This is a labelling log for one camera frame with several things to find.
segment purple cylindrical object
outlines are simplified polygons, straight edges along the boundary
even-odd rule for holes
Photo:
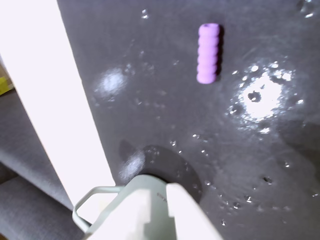
[[[216,80],[219,32],[220,27],[216,23],[206,23],[199,27],[196,79],[201,84],[211,84]]]

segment gray fabric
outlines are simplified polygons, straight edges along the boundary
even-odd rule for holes
[[[17,174],[0,163],[0,184],[16,177]]]
[[[0,233],[9,240],[80,240],[69,209],[22,177],[0,185]]]
[[[0,163],[72,209],[16,91],[0,97],[0,111]]]

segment wet surface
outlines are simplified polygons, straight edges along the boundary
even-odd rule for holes
[[[319,239],[319,0],[58,2],[117,184],[189,176],[226,240]],[[223,59],[201,85],[208,22]]]

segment water droplet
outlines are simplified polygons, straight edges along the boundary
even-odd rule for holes
[[[115,101],[115,97],[112,96],[112,97],[110,97],[107,101],[113,103],[113,102]]]
[[[297,8],[306,19],[314,15],[315,5],[311,0],[300,0],[297,4]]]
[[[279,67],[279,64],[278,64],[277,61],[275,61],[273,64],[271,64],[270,67],[273,68],[273,69],[277,69]]]
[[[204,135],[200,135],[200,134],[193,134],[192,137],[195,139],[199,139],[205,143],[209,142],[209,139],[210,139],[209,137],[204,136]]]
[[[135,102],[135,104],[137,104],[137,105],[142,104],[142,101],[141,101],[139,98],[136,98],[136,99],[134,100],[134,102]]]
[[[148,18],[149,18],[149,14],[148,14],[147,9],[142,10],[142,16],[141,16],[141,18],[142,18],[142,19],[148,19]]]
[[[207,186],[210,186],[210,185],[211,185],[211,182],[208,181],[208,180],[205,180],[205,181],[204,181],[204,184],[207,185]]]
[[[280,70],[275,71],[273,75],[276,76],[277,79],[282,78],[282,72]]]
[[[252,72],[256,72],[258,69],[259,69],[259,67],[257,65],[254,65],[251,67]]]
[[[283,207],[283,210],[285,210],[285,211],[288,211],[288,212],[289,212],[289,211],[291,210],[291,208],[290,208],[289,206],[284,206],[284,207]]]
[[[267,133],[269,133],[269,132],[270,132],[270,128],[269,128],[269,127],[266,127],[266,128],[264,128],[264,129],[262,129],[262,130],[260,131],[261,134],[267,134]]]
[[[233,203],[233,208],[234,209],[239,209],[241,206],[240,206],[240,204],[238,203],[238,202],[234,202]]]
[[[184,170],[185,170],[186,172],[189,171],[189,164],[188,164],[187,162],[184,163]]]
[[[170,141],[170,144],[172,145],[172,147],[176,147],[177,146],[177,141]]]
[[[253,91],[248,94],[248,98],[251,100],[251,102],[258,103],[261,101],[261,94],[260,92]]]
[[[284,80],[286,80],[287,82],[289,82],[289,81],[291,81],[291,74],[288,73],[288,72],[286,72],[286,73],[284,73],[284,74],[282,75],[282,78],[283,78]]]
[[[125,72],[126,74],[131,74],[131,75],[135,75],[135,74],[136,74],[136,71],[134,70],[134,68],[132,67],[132,65],[131,65],[130,63],[128,63],[128,64],[125,66],[124,72]]]
[[[143,56],[145,55],[145,51],[140,51],[140,53],[139,53],[139,58],[142,58]]]
[[[235,104],[229,107],[230,114],[240,115],[243,111],[243,107],[240,104]]]
[[[209,156],[209,154],[207,153],[207,151],[206,151],[206,150],[201,150],[201,153],[203,153],[206,157],[208,157],[208,156]]]
[[[245,199],[248,203],[252,203],[251,196],[244,196],[244,199]]]
[[[272,184],[272,179],[271,179],[270,177],[268,177],[268,176],[265,176],[265,177],[263,178],[263,180],[264,180],[265,182],[267,182],[269,185]]]

